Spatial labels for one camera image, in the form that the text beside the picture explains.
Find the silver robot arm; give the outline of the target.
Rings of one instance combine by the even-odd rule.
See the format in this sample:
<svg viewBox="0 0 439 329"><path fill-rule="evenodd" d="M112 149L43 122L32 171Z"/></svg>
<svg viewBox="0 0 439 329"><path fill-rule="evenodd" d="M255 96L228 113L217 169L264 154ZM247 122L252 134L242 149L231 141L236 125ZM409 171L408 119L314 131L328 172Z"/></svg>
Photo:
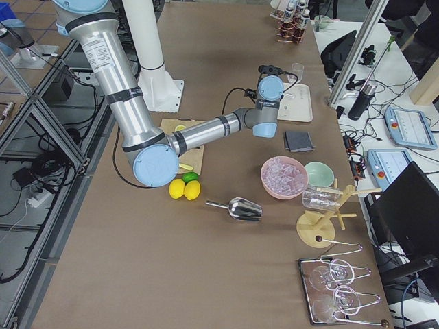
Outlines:
<svg viewBox="0 0 439 329"><path fill-rule="evenodd" d="M78 41L123 133L123 150L135 178L154 188L171 182L179 156L186 151L242 128L258 137L272 138L283 96L283 82L275 66L260 66L265 74L257 85L254 108L240 108L226 116L188 127L170 135L151 119L117 35L119 21L109 1L55 1L58 31Z"/></svg>

